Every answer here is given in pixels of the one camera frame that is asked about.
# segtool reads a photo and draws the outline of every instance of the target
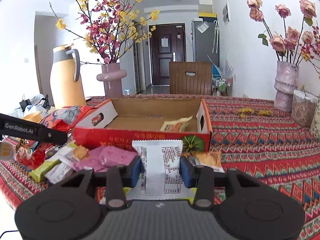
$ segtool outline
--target red tablecloth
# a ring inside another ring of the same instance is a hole
[[[213,96],[203,98],[213,129],[211,148],[222,151],[223,168],[236,167],[294,198],[306,211],[306,223],[299,240],[320,240],[320,142],[308,129],[295,123],[290,114],[274,109],[273,101]],[[104,97],[93,97],[88,105],[96,106],[104,100]],[[273,110],[273,115],[240,118],[237,112],[243,107],[250,107],[255,112],[260,109]],[[28,177],[28,171],[20,163],[0,163],[0,192],[14,209],[23,200],[47,187],[45,182],[35,183]],[[215,202],[221,203],[224,199],[224,191],[216,191]]]

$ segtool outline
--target pink vase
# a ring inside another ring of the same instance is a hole
[[[127,76],[127,71],[120,69],[120,63],[102,65],[102,73],[97,75],[98,81],[103,81],[106,98],[121,98],[121,79]]]
[[[286,61],[277,62],[275,89],[277,90],[274,107],[281,111],[291,112],[293,91],[297,88],[299,67]]]

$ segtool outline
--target yellow bowl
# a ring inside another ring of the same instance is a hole
[[[42,120],[41,114],[39,111],[26,115],[22,118],[23,120],[40,123]]]

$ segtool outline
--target red cardboard box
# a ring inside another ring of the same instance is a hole
[[[201,98],[108,99],[74,128],[77,145],[113,145],[133,150],[133,140],[183,140],[183,150],[209,151],[211,121]],[[193,116],[184,132],[160,131],[164,121]]]

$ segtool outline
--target door panel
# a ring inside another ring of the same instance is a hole
[[[154,85],[169,85],[169,63],[185,61],[185,35],[182,24],[157,25],[152,32],[152,71]]]

